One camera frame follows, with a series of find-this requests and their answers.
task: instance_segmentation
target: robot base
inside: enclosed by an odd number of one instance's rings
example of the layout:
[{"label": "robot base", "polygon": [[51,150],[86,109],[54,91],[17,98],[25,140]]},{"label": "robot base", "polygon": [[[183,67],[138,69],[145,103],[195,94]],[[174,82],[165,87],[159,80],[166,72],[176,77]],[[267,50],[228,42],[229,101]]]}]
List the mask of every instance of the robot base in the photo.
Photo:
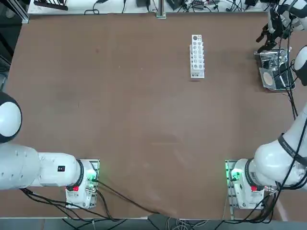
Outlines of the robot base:
[{"label": "robot base", "polygon": [[[247,159],[225,160],[228,198],[231,219],[235,218],[235,209],[254,209],[263,199],[264,190],[252,191],[245,178],[245,164]],[[262,204],[256,209],[263,209]]]},{"label": "robot base", "polygon": [[[97,179],[99,176],[99,162],[100,160],[80,159],[84,167],[83,180],[78,188],[73,191],[66,191],[66,202],[83,208],[93,208],[97,201],[97,183],[91,181]],[[67,205],[68,208],[77,208],[75,206]]]}]

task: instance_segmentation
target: floor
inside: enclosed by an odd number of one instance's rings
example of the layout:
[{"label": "floor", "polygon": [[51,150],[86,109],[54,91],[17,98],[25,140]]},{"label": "floor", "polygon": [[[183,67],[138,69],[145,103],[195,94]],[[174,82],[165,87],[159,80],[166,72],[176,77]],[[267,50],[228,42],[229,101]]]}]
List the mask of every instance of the floor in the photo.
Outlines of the floor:
[{"label": "floor", "polygon": [[[150,220],[157,226],[159,230],[165,230],[165,222],[167,217],[162,215],[152,215],[150,216]],[[70,220],[73,226],[78,227],[82,225],[80,221]],[[197,230],[213,230],[220,221],[212,220],[209,221],[202,227],[194,227]],[[117,223],[113,223],[109,220],[101,221],[95,223],[95,228],[92,224],[84,226],[80,229],[82,230],[107,230]],[[173,230],[176,224],[175,219],[171,219],[170,221],[170,229]],[[73,229],[66,223],[64,223],[61,219],[0,219],[0,229],[3,230],[16,230],[16,229],[31,229],[31,230],[71,230]],[[114,228],[115,230],[155,230],[156,228],[148,221],[148,220],[136,220],[129,219],[125,221],[125,223],[120,226]],[[305,230],[307,229],[307,223],[293,223],[293,222],[278,222],[273,221],[270,224],[222,224],[218,230]]]}]

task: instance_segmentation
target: black cable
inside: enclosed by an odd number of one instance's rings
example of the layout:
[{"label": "black cable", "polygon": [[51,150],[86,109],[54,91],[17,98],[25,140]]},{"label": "black cable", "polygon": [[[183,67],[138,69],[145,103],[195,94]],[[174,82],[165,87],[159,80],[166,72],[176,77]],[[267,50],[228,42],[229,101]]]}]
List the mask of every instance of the black cable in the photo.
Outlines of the black cable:
[{"label": "black cable", "polygon": [[122,222],[120,222],[120,223],[118,223],[118,224],[114,225],[114,226],[113,226],[113,227],[111,227],[111,228],[108,228],[107,230],[114,229],[114,228],[116,228],[118,225],[121,225],[122,223],[124,223],[125,221],[127,221],[127,219],[125,219],[125,220],[123,220]]},{"label": "black cable", "polygon": [[192,230],[195,230],[188,220],[187,220],[187,224],[190,226]]},{"label": "black cable", "polygon": [[232,4],[234,4],[234,5],[236,6],[235,10],[238,9],[238,11],[240,11],[240,10],[239,10],[240,7],[235,3],[236,0],[233,0],[233,1],[225,0],[225,1],[228,1],[228,2],[230,2],[230,3],[232,3]]},{"label": "black cable", "polygon": [[217,11],[219,12],[219,6],[215,3],[214,0],[212,0],[213,4],[215,5],[215,8],[217,9]]},{"label": "black cable", "polygon": [[124,0],[124,7],[123,7],[123,10],[122,10],[122,12],[121,12],[121,13],[124,13],[125,6],[126,6],[126,0]]},{"label": "black cable", "polygon": [[73,211],[72,209],[69,209],[69,208],[67,208],[67,207],[65,207],[65,206],[63,206],[63,205],[57,205],[57,204],[53,204],[52,202],[45,202],[45,201],[42,201],[42,200],[37,200],[37,199],[31,197],[31,196],[26,192],[26,190],[28,190],[28,189],[21,189],[21,191],[22,191],[28,198],[30,198],[31,200],[34,200],[34,201],[36,201],[36,202],[38,202],[38,203],[42,203],[42,204],[47,204],[47,205],[55,206],[55,207],[57,207],[61,212],[63,212],[64,214],[66,214],[66,215],[67,215],[69,218],[71,218],[71,219],[74,219],[74,218],[71,217],[71,216],[70,216],[67,212],[65,212],[64,210],[60,209],[59,207],[62,207],[62,208],[64,208],[64,209],[66,209],[66,210],[72,212],[79,220],[82,220],[82,221],[84,221],[84,222],[90,222],[90,221],[91,221],[91,220],[84,220],[84,219],[81,218],[75,211]]},{"label": "black cable", "polygon": [[118,196],[124,198],[125,200],[129,201],[130,203],[134,204],[135,206],[147,211],[147,212],[150,212],[150,213],[153,213],[153,214],[159,214],[159,212],[156,212],[156,211],[152,211],[152,210],[149,210],[141,205],[139,205],[138,203],[134,202],[133,200],[127,198],[126,196],[124,196],[123,194],[119,193],[118,191],[114,190],[113,188],[111,188],[110,186],[106,185],[105,183],[99,181],[99,180],[92,180],[93,182],[97,182],[101,185],[103,185],[104,187],[108,188],[109,190],[111,190],[112,192],[116,193]]},{"label": "black cable", "polygon": [[[289,27],[289,36],[290,36],[290,30],[291,30],[291,25],[292,25],[292,21],[289,23],[288,27]],[[279,45],[278,45],[278,52],[277,52],[277,69],[278,69],[278,75],[280,76],[280,68],[279,68],[279,56],[280,56],[280,50],[281,50],[281,47],[282,47],[282,39],[283,39],[283,36],[284,34],[286,33],[287,31],[287,28],[285,28],[285,30],[283,31],[283,34],[282,36],[280,37],[280,40],[279,40]],[[287,90],[287,87],[284,87],[284,89],[286,90],[289,98],[290,98],[290,103],[291,103],[291,108],[292,108],[292,114],[293,114],[293,118],[294,120],[296,119],[296,114],[295,112],[297,112],[296,110],[296,106],[295,106],[295,103],[294,103],[294,100],[292,99],[291,95],[290,95],[290,92]]]},{"label": "black cable", "polygon": [[154,0],[153,0],[153,4],[154,4],[155,9],[158,11],[157,5],[155,4]]},{"label": "black cable", "polygon": [[109,209],[108,209],[108,207],[107,207],[106,200],[105,200],[104,196],[102,195],[102,193],[101,193],[99,190],[97,190],[97,193],[98,193],[98,195],[101,197],[101,199],[102,199],[102,201],[103,201],[103,203],[104,203],[107,217],[109,217],[109,219],[112,220],[112,221],[119,221],[120,219],[114,219],[114,218],[112,218],[112,216],[111,216],[111,214],[110,214],[110,212],[109,212]]},{"label": "black cable", "polygon": [[[97,222],[100,222],[100,221],[106,221],[106,220],[108,220],[108,219],[98,219],[98,220],[94,220],[94,223],[97,223]],[[88,223],[85,223],[85,224],[82,224],[82,225],[80,225],[79,227],[78,227],[78,229],[80,229],[80,228],[82,228],[82,227],[84,227],[84,226],[86,226],[86,225],[89,225],[89,224],[91,224],[92,223],[92,221],[91,222],[88,222]]]},{"label": "black cable", "polygon": [[215,227],[214,230],[217,230],[217,229],[221,226],[221,224],[223,224],[223,223],[224,223],[224,221],[222,220],[222,221]]},{"label": "black cable", "polygon": [[267,8],[264,9],[264,11],[266,11],[270,7],[270,5],[271,5],[271,1],[269,2]]},{"label": "black cable", "polygon": [[96,1],[93,5],[93,9],[92,10],[86,10],[84,11],[84,15],[86,15],[86,12],[93,12],[93,14],[100,14],[99,10],[98,9],[94,9],[95,5],[99,3],[99,0]]},{"label": "black cable", "polygon": [[67,222],[66,220],[62,219],[66,224],[68,224],[69,226],[71,226],[73,229],[75,230],[79,230],[78,228],[76,228],[75,226],[73,226],[72,224],[70,224],[69,222]]},{"label": "black cable", "polygon": [[49,199],[49,198],[47,198],[47,197],[44,197],[44,196],[41,196],[41,195],[37,195],[37,194],[35,194],[35,193],[33,193],[31,190],[27,190],[27,193],[28,193],[28,195],[30,195],[30,196],[34,196],[34,197],[37,197],[37,198],[40,198],[40,199],[43,199],[43,200],[46,200],[46,201],[48,201],[48,202],[51,202],[51,203],[59,203],[59,204],[64,204],[64,205],[70,205],[70,206],[74,206],[74,207],[78,207],[79,209],[81,209],[81,210],[83,210],[83,211],[85,211],[85,212],[88,212],[88,213],[91,213],[91,214],[94,214],[94,215],[97,215],[97,216],[99,216],[99,217],[102,217],[102,218],[106,218],[107,219],[107,217],[105,217],[105,216],[103,216],[103,215],[101,215],[101,214],[99,214],[99,213],[97,213],[97,212],[93,212],[93,211],[90,211],[90,210],[88,210],[88,209],[86,209],[86,208],[83,208],[83,207],[81,207],[81,206],[78,206],[78,205],[75,205],[75,204],[72,204],[72,203],[68,203],[68,202],[65,202],[65,201],[58,201],[58,200],[53,200],[53,199]]},{"label": "black cable", "polygon": [[[294,98],[293,98],[293,94],[292,94],[292,85],[290,85],[290,35],[291,35],[291,26],[292,26],[292,20],[290,21],[290,27],[289,27],[289,36],[288,36],[288,41],[287,41],[287,75],[288,75],[288,86],[289,86],[289,90],[290,90],[290,95],[292,98],[292,101],[294,103]],[[295,111],[295,115],[298,116],[296,107],[294,106],[294,111]]]},{"label": "black cable", "polygon": [[154,226],[155,229],[160,230],[153,222],[151,219],[149,219],[149,217],[147,218],[147,220]]},{"label": "black cable", "polygon": [[207,7],[207,6],[204,6],[204,8],[207,8],[210,12],[212,12],[210,9],[209,9],[209,7]]}]

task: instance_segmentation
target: brown table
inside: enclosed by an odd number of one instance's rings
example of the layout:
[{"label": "brown table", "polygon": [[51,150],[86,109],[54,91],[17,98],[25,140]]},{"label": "brown table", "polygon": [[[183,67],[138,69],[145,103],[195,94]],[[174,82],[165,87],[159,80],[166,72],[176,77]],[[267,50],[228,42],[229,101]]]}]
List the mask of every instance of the brown table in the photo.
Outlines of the brown table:
[{"label": "brown table", "polygon": [[[7,85],[24,116],[14,142],[99,158],[101,180],[163,214],[220,219],[224,161],[252,157],[293,120],[287,96],[260,84],[253,51],[266,20],[264,13],[33,18],[22,27]],[[202,34],[206,53],[199,82],[189,80],[192,34]],[[306,39],[292,36],[292,57]],[[307,89],[299,82],[294,97],[301,110]],[[65,199],[62,188],[35,191]],[[289,219],[304,221],[306,193],[285,194]],[[0,197],[1,217],[63,216],[20,191]],[[107,192],[106,200],[115,217],[147,215]],[[104,213],[101,202],[96,211]]]}]

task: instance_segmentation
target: white shelf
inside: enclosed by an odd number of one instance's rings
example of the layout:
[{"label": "white shelf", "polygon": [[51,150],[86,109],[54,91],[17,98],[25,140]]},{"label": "white shelf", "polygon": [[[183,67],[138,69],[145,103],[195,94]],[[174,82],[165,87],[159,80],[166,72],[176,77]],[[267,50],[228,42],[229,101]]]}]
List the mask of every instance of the white shelf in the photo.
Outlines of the white shelf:
[{"label": "white shelf", "polygon": [[[67,0],[66,5],[68,7],[68,11],[62,11],[47,7],[35,6],[33,0],[31,0],[28,14],[84,14],[86,10],[93,9],[95,2],[96,0]],[[96,4],[95,9],[98,9],[100,14],[121,13],[123,6],[123,0],[108,0],[105,3]],[[151,12],[156,12],[153,0],[151,0],[149,10]],[[137,7],[136,0],[127,0],[124,13],[148,13],[148,11],[146,7]]]},{"label": "white shelf", "polygon": [[[187,5],[189,5],[192,1],[188,0],[186,2]],[[246,8],[246,5],[244,4],[245,0],[242,0],[242,11],[244,11],[244,9]],[[236,0],[236,4],[240,7],[239,5],[240,0]],[[226,8],[231,8],[232,3],[228,2],[226,0],[221,0],[219,3],[217,3],[218,7],[219,7],[219,12],[226,12]],[[209,5],[208,8],[212,11],[212,12],[217,12],[217,10],[213,9],[215,5]],[[262,12],[267,8],[268,4],[267,3],[261,3],[260,1],[257,2],[257,4],[254,7],[249,7],[246,12]],[[177,13],[179,8],[177,8],[176,10],[173,10],[170,5],[164,1],[164,11],[166,13]],[[194,8],[195,12],[210,12],[208,9],[204,8],[204,10],[199,10]]]}]

